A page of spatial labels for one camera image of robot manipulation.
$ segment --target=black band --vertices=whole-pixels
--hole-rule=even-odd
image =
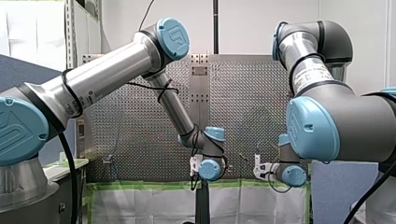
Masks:
[[[299,161],[279,161],[279,163],[300,164]]]
[[[179,136],[180,137],[185,137],[185,136],[188,136],[188,135],[192,134],[192,132],[194,132],[194,131],[195,131],[195,125],[194,125],[194,127],[192,128],[191,131],[189,131],[188,133],[180,134]]]
[[[26,96],[47,118],[47,121],[52,124],[57,133],[62,133],[64,131],[64,126],[61,121],[52,113],[52,111],[47,107],[46,104],[38,97],[26,84],[21,84],[17,87],[23,95]]]
[[[72,119],[76,119],[82,115],[82,112],[84,111],[84,107],[82,107],[81,101],[78,99],[72,88],[69,86],[66,75],[68,72],[70,72],[73,69],[66,69],[62,72],[61,77],[62,77],[62,82],[64,83],[64,86],[66,87],[67,91],[70,93],[70,95],[73,97],[73,99],[76,101],[76,104],[78,106],[77,109],[77,114],[73,117]]]
[[[294,63],[293,67],[290,69],[290,73],[289,73],[289,87],[291,90],[291,93],[293,93],[293,95],[295,94],[294,89],[293,89],[293,73],[294,70],[296,69],[296,67],[303,62],[305,59],[308,58],[319,58],[321,59],[324,63],[325,63],[325,58],[323,57],[323,55],[319,54],[319,53],[310,53],[305,55],[304,57],[301,57],[297,60],[297,62]]]
[[[154,35],[152,35],[151,33],[147,32],[145,30],[142,30],[139,32],[142,33],[143,35],[146,35],[152,41],[152,43],[154,43],[155,47],[157,48],[158,52],[160,53],[160,59],[161,59],[160,70],[158,70],[158,71],[163,70],[164,64],[165,64],[165,56],[163,55],[163,48],[161,47],[160,43],[158,42],[158,39]],[[152,75],[152,73],[148,73],[148,74],[143,75],[142,78],[146,78],[151,75]]]
[[[394,96],[392,96],[392,95],[390,95],[388,93],[385,93],[385,92],[373,92],[373,93],[365,94],[363,96],[379,96],[379,97],[382,97],[385,101],[388,102],[388,104],[392,108],[393,113],[394,113],[395,118],[396,118],[396,98]],[[381,171],[382,173],[385,173],[395,161],[396,161],[396,145],[395,145],[392,153],[390,154],[389,158],[387,158],[385,161],[380,162],[378,164],[378,170]],[[393,172],[390,175],[393,176],[393,177],[396,177],[396,172]]]
[[[279,44],[281,41],[279,41],[279,32],[280,28],[283,27],[284,25],[287,25],[288,23],[285,21],[282,21],[277,27],[276,27],[276,32],[275,32],[275,45],[276,45],[276,57],[280,61],[280,64],[282,64],[283,68],[286,69],[286,65],[282,60],[282,57],[280,57],[280,50],[279,50]]]
[[[315,88],[315,87],[323,86],[323,85],[329,85],[329,84],[340,85],[340,86],[344,86],[344,87],[347,87],[348,89],[350,89],[350,87],[349,87],[346,83],[344,83],[344,82],[340,82],[340,81],[337,81],[337,80],[325,80],[325,81],[320,81],[320,82],[312,83],[311,85],[309,85],[309,86],[303,88],[301,91],[299,91],[299,92],[295,95],[295,97],[301,96],[301,95],[303,95],[304,93],[306,93],[307,91],[309,91],[309,90],[311,90],[311,89],[313,89],[313,88]]]
[[[319,26],[318,53],[321,53],[323,51],[324,38],[325,38],[323,21],[318,21],[318,26]]]
[[[350,63],[352,62],[352,57],[347,58],[326,58],[326,63]]]

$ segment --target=white cloth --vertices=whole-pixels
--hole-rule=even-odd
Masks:
[[[212,224],[304,224],[306,189],[279,194],[268,187],[210,189]],[[170,224],[194,221],[189,189],[112,189],[92,198],[92,224]]]

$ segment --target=gray base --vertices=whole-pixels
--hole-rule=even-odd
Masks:
[[[58,189],[59,186],[52,183],[49,185],[47,194],[35,201],[0,208],[1,223],[59,223]]]

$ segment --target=metal frame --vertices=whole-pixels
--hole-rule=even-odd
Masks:
[[[77,67],[77,45],[75,29],[75,0],[65,0],[65,29],[66,29],[66,68],[72,69]]]

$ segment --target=black stand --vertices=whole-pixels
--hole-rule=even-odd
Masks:
[[[210,224],[209,185],[201,182],[201,188],[195,193],[195,224]]]

